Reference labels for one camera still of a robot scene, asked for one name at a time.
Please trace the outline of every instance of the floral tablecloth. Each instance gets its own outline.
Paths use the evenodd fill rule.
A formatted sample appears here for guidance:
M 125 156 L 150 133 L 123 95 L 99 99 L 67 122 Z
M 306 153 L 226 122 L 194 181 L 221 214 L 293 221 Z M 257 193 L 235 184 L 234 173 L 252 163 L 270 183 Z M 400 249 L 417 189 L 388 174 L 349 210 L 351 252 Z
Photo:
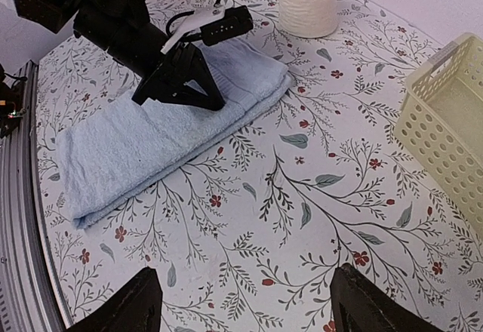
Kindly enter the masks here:
M 149 0 L 149 9 L 164 26 L 211 2 Z M 368 0 L 339 0 L 340 28 L 316 40 L 278 29 L 277 0 L 225 2 L 250 8 L 247 39 L 288 64 L 297 84 L 87 232 L 68 221 L 56 136 L 139 79 L 83 38 L 41 62 L 38 171 L 73 319 L 151 266 L 165 293 L 163 331 L 330 332 L 328 285 L 349 262 L 441 329 L 482 330 L 481 239 L 393 135 L 405 76 L 438 45 Z

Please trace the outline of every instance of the white container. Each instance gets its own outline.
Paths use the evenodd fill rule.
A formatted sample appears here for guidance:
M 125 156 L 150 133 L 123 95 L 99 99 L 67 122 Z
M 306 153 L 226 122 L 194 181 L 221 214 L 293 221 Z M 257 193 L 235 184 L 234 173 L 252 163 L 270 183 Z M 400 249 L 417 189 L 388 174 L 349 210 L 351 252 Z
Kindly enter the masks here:
M 395 135 L 483 237 L 483 41 L 460 36 L 406 85 Z
M 279 24 L 301 38 L 320 38 L 337 28 L 337 0 L 279 0 Z

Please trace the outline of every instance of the robotic arm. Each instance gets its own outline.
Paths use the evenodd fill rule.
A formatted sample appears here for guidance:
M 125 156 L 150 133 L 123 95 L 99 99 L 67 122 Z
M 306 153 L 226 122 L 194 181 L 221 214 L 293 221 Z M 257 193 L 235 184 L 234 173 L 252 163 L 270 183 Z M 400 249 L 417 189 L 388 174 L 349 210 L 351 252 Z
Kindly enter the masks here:
M 215 45 L 253 29 L 246 7 L 212 8 L 178 14 L 168 22 L 167 34 L 150 23 L 146 0 L 14 0 L 20 17 L 59 32 L 76 13 L 74 35 L 84 36 L 113 59 L 137 73 L 142 81 L 133 100 L 148 98 L 219 110 L 224 100 L 201 51 L 192 44 Z M 171 24 L 183 22 L 171 34 Z M 195 81 L 198 92 L 187 85 Z

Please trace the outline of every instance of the blue towel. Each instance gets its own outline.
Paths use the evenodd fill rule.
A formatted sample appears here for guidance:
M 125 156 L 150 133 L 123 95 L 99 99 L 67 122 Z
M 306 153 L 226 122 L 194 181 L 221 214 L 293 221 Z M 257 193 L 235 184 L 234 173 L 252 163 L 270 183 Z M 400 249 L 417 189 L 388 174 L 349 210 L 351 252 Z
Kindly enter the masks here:
M 233 39 L 200 46 L 226 105 L 218 112 L 127 91 L 59 133 L 57 160 L 73 226 L 85 229 L 272 107 L 292 85 L 286 65 Z

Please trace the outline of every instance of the basket handle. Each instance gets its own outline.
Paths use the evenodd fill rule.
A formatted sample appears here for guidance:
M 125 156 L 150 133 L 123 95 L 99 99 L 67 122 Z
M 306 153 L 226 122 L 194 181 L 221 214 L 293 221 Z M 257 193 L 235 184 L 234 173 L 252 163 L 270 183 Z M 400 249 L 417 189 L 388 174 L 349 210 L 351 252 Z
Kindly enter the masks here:
M 432 71 L 434 72 L 435 70 L 437 70 L 437 68 L 439 68 L 445 61 L 454 56 L 454 54 L 458 50 L 458 47 L 459 45 L 455 41 L 452 41 L 440 51 L 438 51 L 436 54 L 434 54 L 432 57 L 430 57 L 428 61 L 432 65 Z

